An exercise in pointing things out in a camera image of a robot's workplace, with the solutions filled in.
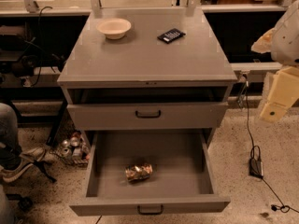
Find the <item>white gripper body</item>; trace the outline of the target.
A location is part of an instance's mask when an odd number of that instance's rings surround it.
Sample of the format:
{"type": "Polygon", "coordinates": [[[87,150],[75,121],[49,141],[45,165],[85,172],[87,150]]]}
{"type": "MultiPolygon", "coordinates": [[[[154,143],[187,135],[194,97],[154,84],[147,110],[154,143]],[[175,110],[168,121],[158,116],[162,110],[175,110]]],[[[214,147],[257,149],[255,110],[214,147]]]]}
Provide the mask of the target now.
{"type": "Polygon", "coordinates": [[[289,109],[299,99],[299,69],[287,66],[277,71],[267,97],[272,105],[289,109]]]}

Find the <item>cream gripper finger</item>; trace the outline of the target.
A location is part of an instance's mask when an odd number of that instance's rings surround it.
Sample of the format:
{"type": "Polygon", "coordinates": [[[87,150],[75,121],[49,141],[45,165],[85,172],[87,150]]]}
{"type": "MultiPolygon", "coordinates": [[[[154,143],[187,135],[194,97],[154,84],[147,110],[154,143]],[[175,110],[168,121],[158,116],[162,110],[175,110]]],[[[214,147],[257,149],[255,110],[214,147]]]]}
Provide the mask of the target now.
{"type": "Polygon", "coordinates": [[[287,110],[278,104],[266,103],[260,113],[260,119],[266,122],[277,122],[285,114],[287,110]]]}
{"type": "Polygon", "coordinates": [[[272,38],[275,29],[272,28],[259,37],[251,46],[251,50],[257,53],[264,54],[272,51],[272,38]]]}

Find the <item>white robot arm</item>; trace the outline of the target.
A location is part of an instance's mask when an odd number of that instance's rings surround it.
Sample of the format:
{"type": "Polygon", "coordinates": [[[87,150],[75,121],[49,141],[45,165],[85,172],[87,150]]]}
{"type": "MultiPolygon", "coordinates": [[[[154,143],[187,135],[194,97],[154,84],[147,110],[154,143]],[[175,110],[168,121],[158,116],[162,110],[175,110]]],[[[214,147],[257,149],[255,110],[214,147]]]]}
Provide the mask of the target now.
{"type": "Polygon", "coordinates": [[[267,122],[280,120],[299,99],[299,2],[293,2],[275,27],[251,46],[257,53],[271,53],[282,67],[268,73],[263,84],[259,118],[267,122]]]}

